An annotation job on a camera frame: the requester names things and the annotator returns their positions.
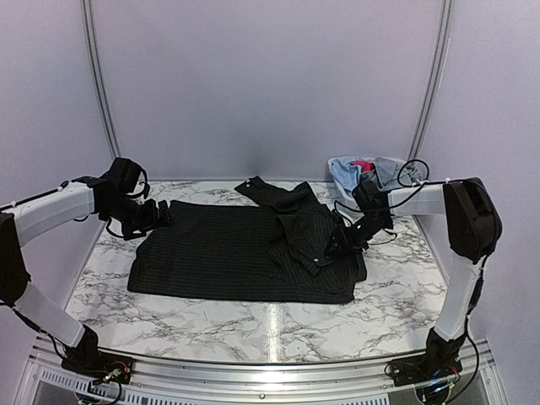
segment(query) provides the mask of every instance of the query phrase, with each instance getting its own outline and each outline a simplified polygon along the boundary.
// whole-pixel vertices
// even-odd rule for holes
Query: gray veining
[[[254,205],[235,192],[238,181],[152,184],[152,197],[201,204]],[[290,189],[293,182],[276,182]],[[332,203],[330,183],[311,183]],[[397,240],[364,255],[368,278],[346,305],[187,300],[126,290],[142,240],[106,232],[67,310],[100,335],[100,345],[177,359],[234,362],[314,362],[396,354],[424,346],[440,313],[446,285],[410,217],[395,219]],[[382,242],[388,235],[377,235]]]

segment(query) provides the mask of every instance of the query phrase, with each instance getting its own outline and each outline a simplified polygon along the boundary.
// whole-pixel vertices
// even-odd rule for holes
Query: clothing pile
[[[367,277],[364,259],[326,257],[341,220],[303,182],[292,191],[254,177],[235,188],[259,207],[172,201],[175,225],[137,249],[127,289],[208,300],[342,304]]]
[[[379,190],[387,192],[401,188],[397,176],[405,164],[399,159],[340,157],[330,160],[330,174],[351,197],[354,188],[362,181],[373,181]],[[416,166],[403,168],[399,179],[404,186],[423,180],[423,174]]]

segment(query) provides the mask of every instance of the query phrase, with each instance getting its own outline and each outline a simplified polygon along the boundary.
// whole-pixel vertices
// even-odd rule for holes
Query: red cloth
[[[375,166],[370,162],[364,162],[363,160],[356,160],[351,162],[351,166],[360,166],[362,168],[362,173],[375,170]]]

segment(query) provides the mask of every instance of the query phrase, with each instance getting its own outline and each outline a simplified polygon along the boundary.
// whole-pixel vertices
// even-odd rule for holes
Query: black pinstripe garment
[[[208,300],[354,299],[364,260],[324,257],[336,223],[306,182],[286,191],[255,177],[235,190],[260,207],[171,202],[175,225],[154,230],[137,249],[127,289]]]

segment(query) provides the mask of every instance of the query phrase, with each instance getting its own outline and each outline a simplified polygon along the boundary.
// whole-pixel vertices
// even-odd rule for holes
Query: metal frame
[[[98,53],[98,41],[95,34],[94,9],[92,0],[81,0],[83,9],[83,22],[86,46],[88,49],[90,67],[92,70],[92,78],[94,80],[95,93],[98,99],[98,107],[100,108],[101,119],[105,128],[105,135],[111,157],[117,158],[122,156],[120,145],[116,138],[115,126],[112,121],[111,108],[105,91],[105,83],[103,81],[103,73],[101,72],[100,54]]]
[[[480,375],[489,392],[491,405],[505,405],[500,395],[500,382],[494,371],[494,360],[485,340],[478,342]],[[226,364],[176,359],[153,358],[129,354],[135,359],[132,381],[124,386],[122,404],[163,400],[163,403],[192,405],[236,403],[302,403],[345,405],[361,404],[366,399],[384,398],[396,388],[384,369],[391,359],[408,354],[318,364]],[[470,378],[476,356],[466,344],[461,351],[464,378]],[[43,372],[52,373],[44,378]],[[39,336],[32,348],[15,400],[16,405],[32,403],[40,381],[56,380],[58,385],[74,391],[86,391],[89,377],[75,375],[60,368],[60,359],[51,342]],[[114,396],[116,388],[111,388]],[[98,392],[100,398],[106,392]]]
[[[453,9],[454,0],[443,0],[440,13],[439,33],[437,34],[437,43],[435,45],[435,54],[431,64],[428,87],[425,92],[420,117],[416,124],[413,142],[411,143],[411,148],[408,153],[408,160],[418,158],[428,131],[429,118],[431,117],[431,111],[433,110],[435,95],[440,85],[446,63],[446,53],[448,52],[448,46],[450,44],[450,26]]]
[[[425,140],[428,130],[429,118],[433,109],[436,90],[439,88],[442,73],[446,63],[446,53],[450,42],[450,26],[451,16],[453,11],[454,0],[443,0],[439,22],[439,32],[435,45],[435,54],[431,64],[429,73],[428,86],[424,96],[424,103],[418,117],[418,122],[413,135],[413,141],[408,154],[408,159],[415,159],[419,156],[420,150]],[[98,42],[96,37],[94,9],[92,0],[81,0],[83,9],[83,21],[85,39],[89,53],[90,66],[92,69],[92,77],[94,79],[95,92],[98,99],[101,118],[105,128],[105,135],[111,156],[113,158],[122,156],[120,144],[116,136],[114,122],[112,120],[111,108],[105,91],[105,83],[103,73],[101,71],[100,55],[98,52]]]

